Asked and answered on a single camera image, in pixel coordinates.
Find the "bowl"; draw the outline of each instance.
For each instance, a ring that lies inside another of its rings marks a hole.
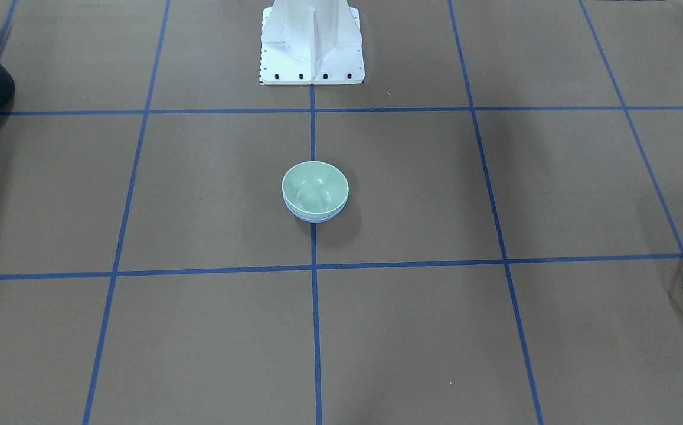
[[[341,212],[349,198],[349,182],[338,168],[322,161],[291,167],[281,182],[284,202],[293,215],[322,223]]]

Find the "white plastic mount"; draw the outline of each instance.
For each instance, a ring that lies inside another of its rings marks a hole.
[[[276,0],[263,11],[260,83],[365,80],[360,12],[347,0]]]

